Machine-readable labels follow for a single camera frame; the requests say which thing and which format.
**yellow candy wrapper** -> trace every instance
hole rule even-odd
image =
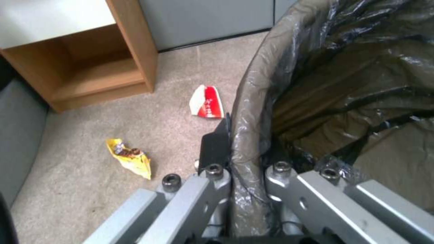
[[[137,148],[126,148],[121,139],[112,138],[106,141],[107,147],[112,156],[117,159],[121,165],[141,175],[143,178],[151,179],[151,160]]]

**hex socket screw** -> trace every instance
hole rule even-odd
[[[319,174],[326,180],[328,180],[333,185],[337,185],[341,176],[333,168],[323,168],[319,171]]]
[[[285,161],[279,161],[273,164],[273,172],[275,174],[289,174],[291,172],[291,164]]]
[[[220,164],[211,164],[205,168],[208,179],[220,180],[223,178],[223,167]]]
[[[178,174],[168,174],[161,181],[166,192],[176,192],[181,188],[181,176]]]

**black garbage bag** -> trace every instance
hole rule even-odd
[[[232,235],[279,231],[274,148],[299,173],[333,155],[432,210],[434,1],[300,0],[247,69],[232,132]]]

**red and white paper cup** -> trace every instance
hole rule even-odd
[[[223,106],[215,86],[200,85],[190,99],[192,115],[203,118],[224,118]]]

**beige carpet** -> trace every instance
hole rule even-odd
[[[192,174],[202,135],[219,123],[190,114],[193,91],[200,84],[216,86],[230,112],[265,35],[162,53],[155,93],[50,112],[34,166],[12,207],[20,243],[80,243],[138,188],[154,189],[168,173]],[[148,153],[152,180],[111,157],[105,145],[110,137]]]

